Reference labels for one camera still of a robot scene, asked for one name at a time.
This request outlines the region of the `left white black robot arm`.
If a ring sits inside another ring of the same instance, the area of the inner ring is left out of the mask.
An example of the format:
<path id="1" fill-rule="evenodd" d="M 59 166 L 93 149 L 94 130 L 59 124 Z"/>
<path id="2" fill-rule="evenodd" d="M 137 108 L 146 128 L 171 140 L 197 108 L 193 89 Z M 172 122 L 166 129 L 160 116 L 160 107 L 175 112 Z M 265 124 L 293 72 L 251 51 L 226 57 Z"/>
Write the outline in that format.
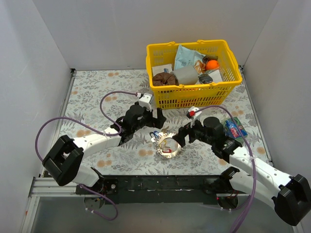
<path id="1" fill-rule="evenodd" d="M 85 185 L 92 194 L 99 194 L 104 187 L 101 175 L 96 169 L 81 165 L 83 159 L 128 142 L 143 127 L 161 129 L 166 118 L 162 109 L 157 108 L 156 113 L 157 117 L 153 117 L 152 110 L 136 102 L 102 132 L 77 138 L 61 136 L 44 157 L 42 165 L 59 186 L 74 182 Z"/>

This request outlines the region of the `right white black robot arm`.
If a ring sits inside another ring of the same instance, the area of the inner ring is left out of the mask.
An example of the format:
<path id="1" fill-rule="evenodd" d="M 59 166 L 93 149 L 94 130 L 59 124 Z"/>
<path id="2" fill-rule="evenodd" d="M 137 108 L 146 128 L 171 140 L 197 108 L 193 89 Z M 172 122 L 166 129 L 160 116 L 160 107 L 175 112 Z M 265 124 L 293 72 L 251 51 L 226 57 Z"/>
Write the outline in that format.
<path id="1" fill-rule="evenodd" d="M 185 138 L 211 145 L 212 152 L 231 164 L 221 174 L 220 188 L 231 193 L 234 190 L 253 195 L 274 209 L 287 224 L 296 226 L 311 210 L 311 188 L 308 180 L 297 174 L 282 172 L 259 158 L 237 140 L 227 136 L 222 123 L 216 117 L 196 120 L 179 128 L 173 139 L 182 147 Z"/>

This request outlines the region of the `metal keyring disc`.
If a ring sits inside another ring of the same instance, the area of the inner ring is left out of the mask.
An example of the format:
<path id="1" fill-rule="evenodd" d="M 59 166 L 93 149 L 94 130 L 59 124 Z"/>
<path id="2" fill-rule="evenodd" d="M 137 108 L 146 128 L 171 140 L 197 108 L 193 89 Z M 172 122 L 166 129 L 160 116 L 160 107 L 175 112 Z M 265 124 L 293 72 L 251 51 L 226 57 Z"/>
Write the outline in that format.
<path id="1" fill-rule="evenodd" d="M 181 146 L 172 139 L 173 133 L 162 133 L 159 132 L 159 139 L 151 138 L 156 154 L 163 159 L 171 160 L 176 159 L 182 152 Z M 163 153 L 162 149 L 171 149 L 172 153 Z"/>

